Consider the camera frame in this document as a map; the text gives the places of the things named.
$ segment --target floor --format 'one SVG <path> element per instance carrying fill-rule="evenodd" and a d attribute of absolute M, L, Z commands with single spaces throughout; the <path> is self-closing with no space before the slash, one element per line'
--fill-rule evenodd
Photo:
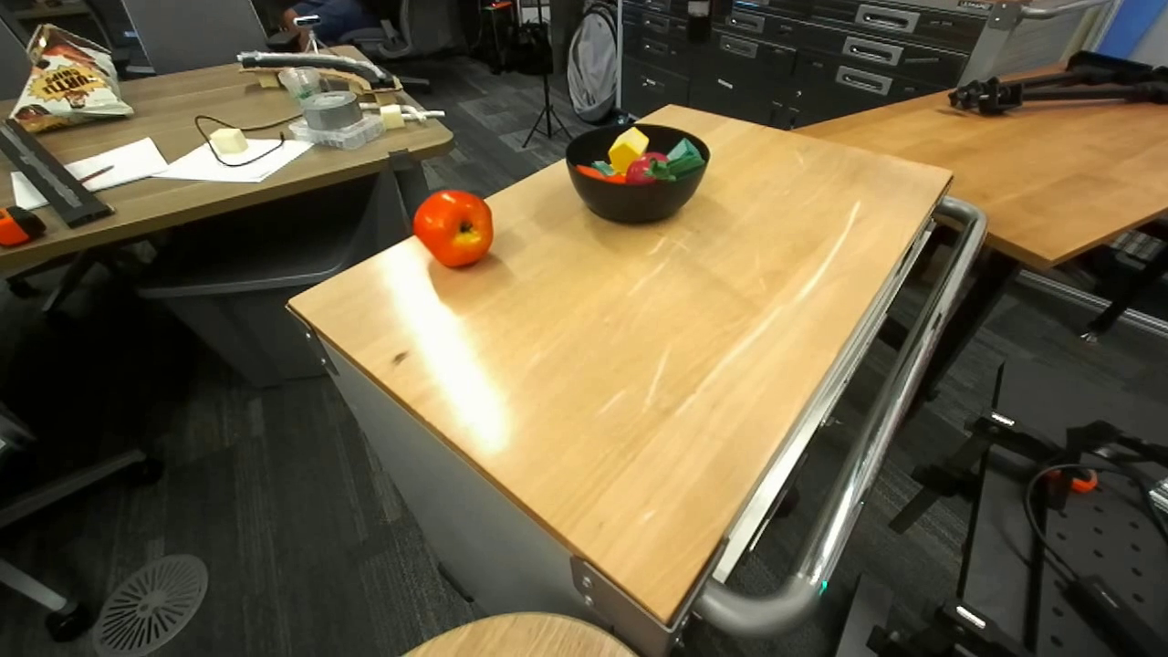
<path fill-rule="evenodd" d="M 429 162 L 433 187 L 501 189 L 561 148 L 561 136 L 531 130 L 541 80 L 490 71 L 482 61 L 445 59 L 417 65 L 439 83 L 424 94 L 445 109 L 458 147 Z M 991 323 L 918 403 L 897 435 L 836 588 L 818 614 L 787 639 L 726 639 L 692 622 L 682 653 L 836 653 L 850 591 L 885 581 L 897 591 L 897 622 L 914 626 L 951 603 L 962 581 L 967 504 L 939 499 L 911 532 L 886 517 L 918 491 L 914 468 L 935 463 L 967 437 L 967 423 L 993 403 L 1038 435 L 1111 420 L 1127 435 L 1166 437 L 1168 346 L 1127 323 L 1088 346 L 1072 334 L 1083 310 L 1010 287 Z M 858 390 L 880 388 L 880 362 Z M 212 588 L 168 657 L 317 657 L 405 653 L 408 647 L 478 615 L 476 603 L 443 576 L 408 512 L 383 508 L 361 435 L 329 378 L 250 388 L 194 334 L 143 301 L 116 277 L 97 273 L 63 315 L 0 293 L 0 397 L 36 426 L 41 445 L 0 473 L 0 491 L 93 463 L 128 445 L 166 461 L 149 484 L 109 482 L 54 512 L 0 532 L 0 554 L 104 603 L 125 576 L 160 554 L 198 554 Z M 777 517 L 733 572 L 745 588 L 774 588 L 799 559 L 821 479 L 821 461 L 799 468 L 799 504 Z M 41 608 L 0 591 L 0 653 L 81 657 L 93 633 L 50 642 Z"/>

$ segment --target papers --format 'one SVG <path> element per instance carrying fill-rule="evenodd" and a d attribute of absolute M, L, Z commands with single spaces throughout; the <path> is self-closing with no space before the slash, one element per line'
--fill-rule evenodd
<path fill-rule="evenodd" d="M 159 153 L 154 137 L 139 137 L 85 160 L 69 160 L 68 170 L 85 179 L 88 189 L 109 189 L 131 179 L 145 179 L 154 170 L 160 170 L 168 160 Z M 19 209 L 41 209 L 43 198 L 41 189 L 21 176 L 10 170 L 10 199 Z"/>
<path fill-rule="evenodd" d="M 246 153 L 218 153 L 226 160 L 226 162 L 218 162 L 212 147 L 198 147 L 154 176 L 159 179 L 205 179 L 205 182 L 265 182 L 266 176 L 283 170 L 288 160 L 304 158 L 306 148 L 310 148 L 310 143 L 296 143 L 296 137 L 288 137 L 288 143 L 250 137 Z"/>

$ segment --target tripod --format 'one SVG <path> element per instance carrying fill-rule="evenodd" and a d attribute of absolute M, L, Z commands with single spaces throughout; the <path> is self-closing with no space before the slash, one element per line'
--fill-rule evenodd
<path fill-rule="evenodd" d="M 551 105 L 551 71 L 557 71 L 557 61 L 551 61 L 551 36 L 549 36 L 549 18 L 546 18 L 546 0 L 537 0 L 537 32 L 541 32 L 541 83 L 546 83 L 546 99 L 541 99 L 541 111 L 533 121 L 533 128 L 527 130 L 521 147 L 533 143 L 533 136 L 546 128 L 546 136 L 551 137 L 557 128 L 575 137 L 575 130 L 561 122 L 561 116 L 557 111 Z"/>

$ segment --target fruit bowl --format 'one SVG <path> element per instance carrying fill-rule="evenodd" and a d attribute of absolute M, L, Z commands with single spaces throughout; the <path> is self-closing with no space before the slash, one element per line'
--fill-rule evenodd
<path fill-rule="evenodd" d="M 648 153 L 665 158 L 682 137 L 692 137 L 694 153 L 703 153 L 703 162 L 671 179 L 620 182 L 620 179 L 606 179 L 594 162 L 609 160 L 614 137 L 620 137 L 627 128 L 604 128 L 604 130 L 576 136 L 568 148 L 571 179 L 581 199 L 609 221 L 662 221 L 675 216 L 694 198 L 707 169 L 707 147 L 698 136 L 669 122 L 637 122 L 637 128 L 649 137 Z"/>

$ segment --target drain cover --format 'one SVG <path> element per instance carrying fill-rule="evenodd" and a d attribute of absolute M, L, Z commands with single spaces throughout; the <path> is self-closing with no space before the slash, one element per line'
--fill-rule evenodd
<path fill-rule="evenodd" d="M 210 593 L 210 566 L 168 554 L 131 572 L 104 607 L 97 650 L 104 657 L 143 657 L 168 647 Z"/>

